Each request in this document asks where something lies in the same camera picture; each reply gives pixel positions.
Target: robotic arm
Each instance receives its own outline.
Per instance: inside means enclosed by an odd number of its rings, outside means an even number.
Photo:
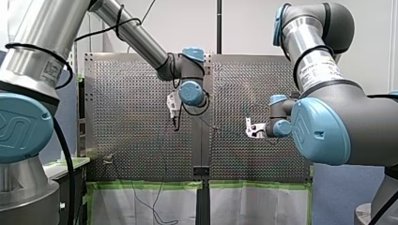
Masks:
[[[98,0],[90,11],[112,26],[117,24],[118,20],[125,22],[133,18],[126,10],[120,10],[121,8],[116,0]],[[203,107],[206,104],[206,93],[203,90],[205,75],[203,50],[186,48],[180,54],[166,53],[136,21],[121,25],[116,32],[119,38],[129,43],[148,64],[158,71],[159,79],[162,81],[181,80],[178,95],[183,104],[194,107]]]
[[[291,133],[300,153],[313,162],[385,166],[369,224],[375,225],[383,214],[377,224],[396,224],[397,97],[367,97],[357,83],[343,77],[336,62],[353,36],[354,20],[339,4],[280,8],[274,45],[282,47],[294,66],[301,96],[297,101],[283,95],[271,98],[266,134]]]
[[[119,38],[158,71],[159,79],[180,79],[182,103],[207,104],[203,50],[167,53],[116,0],[34,0],[18,44],[8,45],[0,68],[0,218],[5,224],[58,224],[58,185],[48,181],[38,153],[53,135],[55,86],[88,10],[110,26],[117,24]]]

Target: white curtain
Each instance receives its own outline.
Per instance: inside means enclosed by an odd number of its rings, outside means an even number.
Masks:
[[[136,196],[153,206],[158,187],[135,190]],[[91,188],[89,211],[91,225],[194,225],[196,189],[165,188],[156,211],[143,205],[131,187]],[[311,224],[311,187],[217,186],[210,190],[212,225],[308,225]]]

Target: label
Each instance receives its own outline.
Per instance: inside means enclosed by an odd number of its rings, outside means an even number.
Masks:
[[[305,91],[318,83],[341,80],[343,75],[332,58],[322,57],[305,66],[298,77]]]
[[[44,67],[40,74],[40,79],[50,86],[55,87],[62,67],[63,66],[57,60],[48,61],[46,67]]]

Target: pegboard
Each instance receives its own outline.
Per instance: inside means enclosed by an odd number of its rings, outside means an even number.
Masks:
[[[85,58],[86,149],[95,159],[89,180],[191,179],[191,120],[174,132],[166,96],[174,89],[135,54]]]
[[[96,154],[89,180],[192,180],[193,166],[202,165],[210,179],[308,182],[310,164],[291,138],[245,135],[246,116],[266,121],[270,96],[296,90],[282,57],[208,55],[210,107],[201,118],[183,113],[179,132],[166,107],[172,84],[141,57],[92,53],[85,60],[86,149]]]
[[[245,134],[245,117],[264,123],[272,95],[297,91],[281,56],[213,55],[210,179],[308,182],[310,164],[293,138],[258,140]]]

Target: light blue end cap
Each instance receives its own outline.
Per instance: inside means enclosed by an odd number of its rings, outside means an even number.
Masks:
[[[280,35],[281,35],[281,26],[282,26],[282,20],[281,20],[282,9],[283,9],[283,7],[279,7],[278,10],[276,11],[276,15],[275,15],[274,37],[273,37],[273,45],[274,46],[281,46]]]
[[[285,101],[285,100],[287,100],[287,96],[285,96],[285,95],[274,95],[274,96],[271,96],[269,105],[273,105],[273,104],[276,104],[278,102]]]
[[[290,125],[290,122],[287,120],[279,120],[278,122],[275,123],[273,128],[274,135],[279,138],[287,137],[291,132],[292,132],[292,126]]]
[[[307,159],[329,165],[345,164],[351,155],[348,132],[339,115],[312,97],[298,101],[292,110],[292,134]]]
[[[197,82],[186,81],[179,87],[179,98],[189,106],[198,106],[204,99],[202,87]]]
[[[196,47],[189,47],[182,50],[182,53],[187,55],[189,58],[199,61],[205,62],[205,51]]]
[[[53,119],[38,101],[0,93],[0,163],[36,156],[50,141]]]

